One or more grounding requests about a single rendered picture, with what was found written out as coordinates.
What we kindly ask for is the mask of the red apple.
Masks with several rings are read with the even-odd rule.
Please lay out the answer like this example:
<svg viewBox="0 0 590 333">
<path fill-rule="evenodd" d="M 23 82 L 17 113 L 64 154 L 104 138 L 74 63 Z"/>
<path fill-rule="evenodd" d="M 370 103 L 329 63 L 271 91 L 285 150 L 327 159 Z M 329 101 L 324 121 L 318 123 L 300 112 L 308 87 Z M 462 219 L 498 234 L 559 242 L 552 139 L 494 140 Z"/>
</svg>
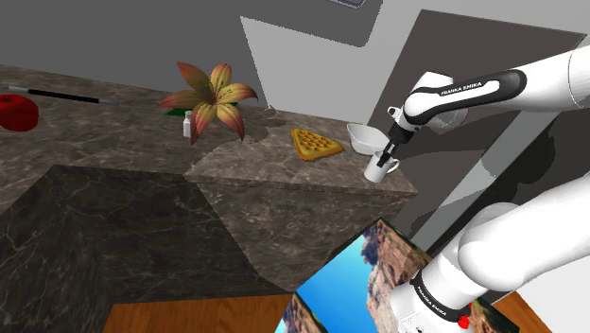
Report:
<svg viewBox="0 0 590 333">
<path fill-rule="evenodd" d="M 20 95 L 0 95 L 0 126 L 8 131 L 31 131 L 39 122 L 39 108 Z"/>
</svg>

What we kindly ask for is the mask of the marble counter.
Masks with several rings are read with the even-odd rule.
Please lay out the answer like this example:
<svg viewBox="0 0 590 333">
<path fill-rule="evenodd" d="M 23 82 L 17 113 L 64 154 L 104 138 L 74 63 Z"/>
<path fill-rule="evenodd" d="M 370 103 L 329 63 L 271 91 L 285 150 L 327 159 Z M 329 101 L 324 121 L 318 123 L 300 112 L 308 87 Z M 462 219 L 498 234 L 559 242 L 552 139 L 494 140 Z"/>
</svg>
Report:
<svg viewBox="0 0 590 333">
<path fill-rule="evenodd" d="M 351 149 L 299 158 L 290 131 L 342 121 L 243 106 L 194 144 L 164 93 L 0 64 L 36 96 L 36 129 L 0 129 L 0 333 L 100 333 L 116 303 L 290 294 L 416 191 L 365 180 Z"/>
</svg>

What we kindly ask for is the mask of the white mug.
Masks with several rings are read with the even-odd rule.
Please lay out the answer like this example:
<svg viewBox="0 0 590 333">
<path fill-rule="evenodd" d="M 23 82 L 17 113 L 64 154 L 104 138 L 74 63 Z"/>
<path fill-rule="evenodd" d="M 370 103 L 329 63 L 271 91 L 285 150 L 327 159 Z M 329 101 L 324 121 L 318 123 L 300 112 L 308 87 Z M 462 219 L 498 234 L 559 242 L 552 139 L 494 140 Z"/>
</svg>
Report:
<svg viewBox="0 0 590 333">
<path fill-rule="evenodd" d="M 382 151 L 375 152 L 364 170 L 365 178 L 373 183 L 381 183 L 383 179 L 396 170 L 400 164 L 398 159 L 390 157 L 383 166 L 378 166 L 377 164 L 382 157 L 382 154 Z"/>
</svg>

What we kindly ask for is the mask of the orange lily flower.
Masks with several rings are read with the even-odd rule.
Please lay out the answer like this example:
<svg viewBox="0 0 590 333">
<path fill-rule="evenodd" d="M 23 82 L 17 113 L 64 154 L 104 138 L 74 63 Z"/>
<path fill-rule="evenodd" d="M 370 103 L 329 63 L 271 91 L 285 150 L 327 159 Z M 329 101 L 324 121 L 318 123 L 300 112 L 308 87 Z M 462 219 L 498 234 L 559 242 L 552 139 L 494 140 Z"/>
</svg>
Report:
<svg viewBox="0 0 590 333">
<path fill-rule="evenodd" d="M 236 103 L 258 98 L 256 92 L 247 84 L 231 83 L 232 67 L 227 63 L 217 65 L 210 75 L 190 63 L 178 61 L 177 66 L 190 88 L 167 96 L 158 106 L 191 110 L 190 143 L 194 145 L 216 118 L 233 129 L 243 141 L 245 125 Z"/>
</svg>

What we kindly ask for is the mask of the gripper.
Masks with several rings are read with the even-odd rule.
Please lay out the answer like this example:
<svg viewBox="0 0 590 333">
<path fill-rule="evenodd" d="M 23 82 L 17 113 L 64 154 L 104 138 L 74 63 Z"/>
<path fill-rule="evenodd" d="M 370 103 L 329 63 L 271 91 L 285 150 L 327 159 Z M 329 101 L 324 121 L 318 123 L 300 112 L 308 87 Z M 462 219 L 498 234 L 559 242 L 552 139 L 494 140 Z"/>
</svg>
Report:
<svg viewBox="0 0 590 333">
<path fill-rule="evenodd" d="M 396 145 L 407 143 L 411 139 L 413 134 L 413 131 L 408 131 L 400 127 L 397 123 L 394 123 L 388 132 L 390 141 L 382 151 L 380 162 L 386 163 L 390 159 L 390 157 L 392 157 L 396 152 Z"/>
</svg>

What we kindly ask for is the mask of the orange triangular waffle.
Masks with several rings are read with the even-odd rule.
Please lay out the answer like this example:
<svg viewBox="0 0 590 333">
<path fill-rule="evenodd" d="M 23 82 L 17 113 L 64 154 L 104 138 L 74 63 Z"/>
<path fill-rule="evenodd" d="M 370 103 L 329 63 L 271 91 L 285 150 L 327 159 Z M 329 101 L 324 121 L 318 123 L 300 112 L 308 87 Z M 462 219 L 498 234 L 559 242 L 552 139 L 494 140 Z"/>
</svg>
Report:
<svg viewBox="0 0 590 333">
<path fill-rule="evenodd" d="M 335 155 L 344 151 L 344 147 L 336 140 L 303 129 L 290 131 L 297 155 L 306 162 Z"/>
</svg>

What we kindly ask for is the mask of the white bowl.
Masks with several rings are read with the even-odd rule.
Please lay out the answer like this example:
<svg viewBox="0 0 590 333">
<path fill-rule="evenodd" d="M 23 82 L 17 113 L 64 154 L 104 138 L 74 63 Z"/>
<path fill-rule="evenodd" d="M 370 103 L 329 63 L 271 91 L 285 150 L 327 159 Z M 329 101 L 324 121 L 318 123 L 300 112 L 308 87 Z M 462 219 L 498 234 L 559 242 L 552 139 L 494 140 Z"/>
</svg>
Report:
<svg viewBox="0 0 590 333">
<path fill-rule="evenodd" d="M 362 155 L 373 155 L 389 143 L 389 138 L 382 131 L 367 125 L 349 123 L 347 132 L 351 147 Z"/>
</svg>

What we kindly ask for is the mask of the black wand with grey tips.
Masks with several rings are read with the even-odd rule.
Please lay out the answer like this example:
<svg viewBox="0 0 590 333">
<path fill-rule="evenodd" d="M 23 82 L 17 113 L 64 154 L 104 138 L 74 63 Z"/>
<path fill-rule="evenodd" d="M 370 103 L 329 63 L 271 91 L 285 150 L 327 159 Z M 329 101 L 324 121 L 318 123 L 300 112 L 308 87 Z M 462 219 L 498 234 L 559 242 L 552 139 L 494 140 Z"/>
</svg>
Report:
<svg viewBox="0 0 590 333">
<path fill-rule="evenodd" d="M 24 87 L 17 87 L 17 86 L 9 86 L 8 89 L 14 93 L 26 93 L 26 94 L 36 95 L 36 96 L 48 96 L 48 97 L 54 97 L 54 98 L 75 100 L 75 101 L 81 101 L 81 102 L 89 102 L 89 103 L 95 103 L 95 104 L 105 104 L 105 105 L 112 105 L 112 106 L 119 105 L 119 102 L 116 100 L 101 99 L 101 98 L 96 98 L 96 97 L 77 96 L 77 95 L 70 95 L 70 94 L 65 94 L 65 93 L 57 93 L 57 92 L 24 88 Z"/>
</svg>

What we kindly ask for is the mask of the patterned robot stand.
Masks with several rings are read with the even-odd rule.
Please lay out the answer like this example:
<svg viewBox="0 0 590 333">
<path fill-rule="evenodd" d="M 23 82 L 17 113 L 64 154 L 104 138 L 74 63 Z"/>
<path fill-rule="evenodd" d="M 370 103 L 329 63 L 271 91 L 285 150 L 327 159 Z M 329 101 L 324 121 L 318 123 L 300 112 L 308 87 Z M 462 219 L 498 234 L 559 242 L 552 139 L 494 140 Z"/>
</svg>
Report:
<svg viewBox="0 0 590 333">
<path fill-rule="evenodd" d="M 298 287 L 274 333 L 519 333 L 461 270 L 384 219 Z"/>
</svg>

